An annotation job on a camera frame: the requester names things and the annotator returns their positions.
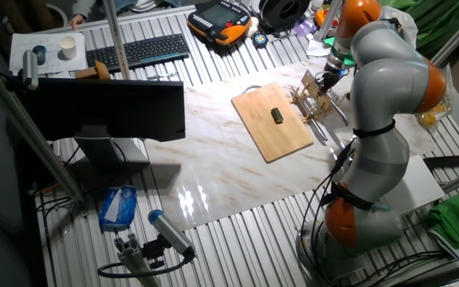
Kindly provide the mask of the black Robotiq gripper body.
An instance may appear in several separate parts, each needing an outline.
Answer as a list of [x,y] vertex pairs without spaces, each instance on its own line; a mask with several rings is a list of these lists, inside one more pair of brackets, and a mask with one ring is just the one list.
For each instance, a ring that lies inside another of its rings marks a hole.
[[339,80],[343,77],[347,66],[343,61],[330,61],[327,60],[327,63],[324,66],[324,72],[322,74],[321,82],[324,82],[325,77],[331,77],[334,79],[334,85],[336,85]]

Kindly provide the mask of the person's bare hand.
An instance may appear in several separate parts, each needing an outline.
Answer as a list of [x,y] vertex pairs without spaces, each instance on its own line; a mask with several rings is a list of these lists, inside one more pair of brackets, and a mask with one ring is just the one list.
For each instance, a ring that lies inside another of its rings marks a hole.
[[75,14],[70,22],[69,22],[69,25],[74,29],[74,30],[78,30],[78,26],[81,25],[81,24],[84,24],[86,23],[86,17],[82,14]]

